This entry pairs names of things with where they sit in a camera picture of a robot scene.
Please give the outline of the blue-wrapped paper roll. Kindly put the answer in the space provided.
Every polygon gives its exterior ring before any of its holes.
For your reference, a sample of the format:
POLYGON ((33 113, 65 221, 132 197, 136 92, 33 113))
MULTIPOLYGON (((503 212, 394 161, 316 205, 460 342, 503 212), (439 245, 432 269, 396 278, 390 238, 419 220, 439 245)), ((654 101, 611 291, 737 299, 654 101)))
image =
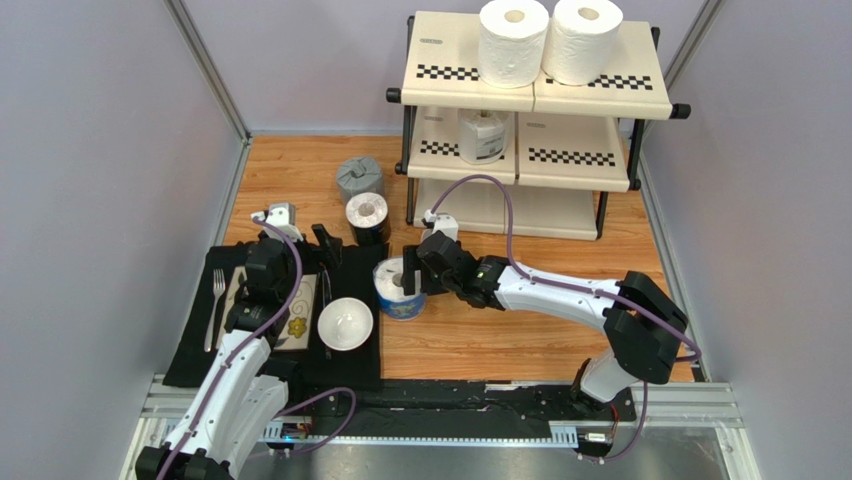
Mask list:
POLYGON ((392 320, 410 321, 425 309, 426 295, 407 295, 403 288, 404 262, 402 256, 381 261, 373 271, 373 283, 381 310, 392 320))

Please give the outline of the white plastic-wrapped paper roll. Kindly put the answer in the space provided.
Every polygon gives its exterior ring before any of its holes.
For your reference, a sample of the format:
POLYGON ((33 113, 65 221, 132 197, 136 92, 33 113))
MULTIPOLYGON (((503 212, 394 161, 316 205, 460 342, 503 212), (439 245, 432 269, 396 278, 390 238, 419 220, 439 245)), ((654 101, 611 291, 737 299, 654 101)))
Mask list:
POLYGON ((458 151, 471 164, 490 164, 507 145, 510 114, 503 111, 460 109, 457 114, 458 151))

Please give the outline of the plain white paper roll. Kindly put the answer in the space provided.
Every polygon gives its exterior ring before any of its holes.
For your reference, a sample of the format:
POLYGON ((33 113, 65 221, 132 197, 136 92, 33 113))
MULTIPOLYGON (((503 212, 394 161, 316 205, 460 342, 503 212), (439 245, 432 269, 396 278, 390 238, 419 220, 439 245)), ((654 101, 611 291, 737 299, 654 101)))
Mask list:
POLYGON ((489 1, 479 12, 478 72, 496 88, 531 85, 539 75, 550 16, 538 1, 489 1))

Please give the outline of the white embossed paper roll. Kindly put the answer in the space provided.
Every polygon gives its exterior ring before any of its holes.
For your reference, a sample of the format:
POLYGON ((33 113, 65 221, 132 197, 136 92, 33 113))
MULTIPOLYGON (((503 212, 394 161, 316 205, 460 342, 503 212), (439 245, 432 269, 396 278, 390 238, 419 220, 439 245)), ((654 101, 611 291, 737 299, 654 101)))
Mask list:
POLYGON ((593 82, 607 65, 624 19, 612 1, 558 1, 547 32, 542 70, 570 86, 593 82))

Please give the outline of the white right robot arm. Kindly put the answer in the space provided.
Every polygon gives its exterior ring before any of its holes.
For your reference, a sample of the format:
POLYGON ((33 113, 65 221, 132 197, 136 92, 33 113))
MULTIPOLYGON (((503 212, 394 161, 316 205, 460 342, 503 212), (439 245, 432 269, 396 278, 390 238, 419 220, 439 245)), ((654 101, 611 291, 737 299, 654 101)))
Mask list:
POLYGON ((506 257, 476 258, 442 232, 404 250, 407 292, 451 293, 477 309, 529 311, 602 333, 607 349, 572 383, 576 403, 605 404, 636 382, 667 384, 687 337, 686 314, 647 275, 589 280, 544 272, 506 257))

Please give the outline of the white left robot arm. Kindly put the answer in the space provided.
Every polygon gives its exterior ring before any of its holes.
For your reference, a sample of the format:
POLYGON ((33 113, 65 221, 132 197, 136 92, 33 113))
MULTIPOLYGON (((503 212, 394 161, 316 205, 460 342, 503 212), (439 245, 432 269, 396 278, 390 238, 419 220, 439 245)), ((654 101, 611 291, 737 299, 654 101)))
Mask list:
POLYGON ((235 479, 267 424, 284 409, 288 384, 262 374, 289 318, 308 267, 337 268, 343 242, 321 224, 315 243, 264 220, 265 237, 250 245, 245 279, 226 313, 227 332, 177 427, 159 447, 146 446, 139 479, 235 479))

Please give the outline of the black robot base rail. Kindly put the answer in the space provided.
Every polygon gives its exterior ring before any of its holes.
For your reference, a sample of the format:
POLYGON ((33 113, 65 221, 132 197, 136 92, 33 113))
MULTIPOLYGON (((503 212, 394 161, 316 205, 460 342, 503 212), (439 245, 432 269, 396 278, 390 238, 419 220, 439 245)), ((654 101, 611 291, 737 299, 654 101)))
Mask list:
POLYGON ((376 390, 326 393, 304 387, 265 438, 274 448, 333 434, 370 443, 539 444, 605 456, 620 428, 639 417, 630 390, 608 404, 581 399, 566 382, 385 380, 376 390))

